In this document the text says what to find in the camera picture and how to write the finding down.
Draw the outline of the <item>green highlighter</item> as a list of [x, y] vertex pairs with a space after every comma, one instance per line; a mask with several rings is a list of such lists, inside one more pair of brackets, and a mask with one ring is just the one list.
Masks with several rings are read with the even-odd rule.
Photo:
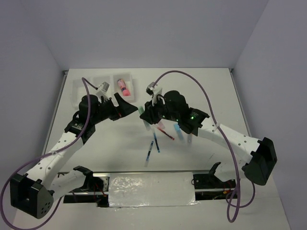
[[144, 108], [143, 108], [143, 106], [139, 106], [139, 107], [138, 107], [138, 112], [139, 112], [140, 115], [142, 115], [142, 114], [144, 113]]

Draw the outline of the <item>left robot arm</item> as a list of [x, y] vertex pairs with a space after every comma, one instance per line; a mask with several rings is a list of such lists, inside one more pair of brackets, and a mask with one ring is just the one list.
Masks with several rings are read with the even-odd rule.
[[95, 186], [99, 179], [94, 178], [91, 170], [82, 166], [74, 167], [62, 178], [57, 178], [57, 174], [95, 132], [96, 124], [106, 119], [116, 121], [138, 110], [118, 93], [114, 96], [117, 106], [111, 99], [99, 102], [98, 97], [92, 94], [82, 98], [79, 110], [51, 149], [51, 155], [45, 155], [25, 174], [16, 173], [10, 179], [13, 207], [41, 219], [50, 211], [54, 201], [68, 192], [79, 188], [89, 191]]

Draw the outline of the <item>pink glue stick tube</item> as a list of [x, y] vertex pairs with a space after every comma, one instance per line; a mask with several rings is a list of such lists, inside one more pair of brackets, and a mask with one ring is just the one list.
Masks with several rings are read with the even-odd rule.
[[127, 88], [127, 86], [126, 86], [126, 84], [125, 84], [123, 79], [118, 79], [117, 80], [117, 85], [120, 88], [123, 96], [130, 96], [130, 91], [128, 90], [128, 88]]

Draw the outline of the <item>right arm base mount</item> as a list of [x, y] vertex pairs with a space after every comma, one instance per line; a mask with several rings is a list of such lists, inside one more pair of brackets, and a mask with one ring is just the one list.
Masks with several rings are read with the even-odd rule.
[[222, 181], [216, 177], [216, 169], [220, 162], [215, 163], [206, 173], [194, 173], [191, 184], [195, 190], [195, 200], [221, 200], [234, 190], [235, 179]]

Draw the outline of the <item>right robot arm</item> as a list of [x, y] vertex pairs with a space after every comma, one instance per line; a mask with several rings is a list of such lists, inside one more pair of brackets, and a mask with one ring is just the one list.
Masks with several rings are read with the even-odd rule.
[[140, 118], [150, 125], [165, 119], [176, 122], [179, 128], [196, 137], [205, 138], [228, 148], [243, 161], [242, 171], [251, 182], [264, 186], [276, 163], [277, 156], [273, 141], [262, 140], [241, 134], [220, 123], [215, 123], [207, 113], [189, 107], [186, 99], [178, 91], [168, 91], [149, 88], [146, 92], [151, 100], [146, 102], [145, 110]]

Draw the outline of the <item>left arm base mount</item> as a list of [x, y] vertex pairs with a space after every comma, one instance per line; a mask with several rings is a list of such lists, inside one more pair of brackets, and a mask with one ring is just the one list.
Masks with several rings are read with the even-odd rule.
[[82, 166], [77, 166], [74, 170], [82, 172], [86, 178], [84, 185], [80, 188], [75, 188], [64, 196], [64, 204], [83, 204], [93, 203], [97, 207], [109, 207], [108, 189], [110, 176], [94, 175], [94, 173]]

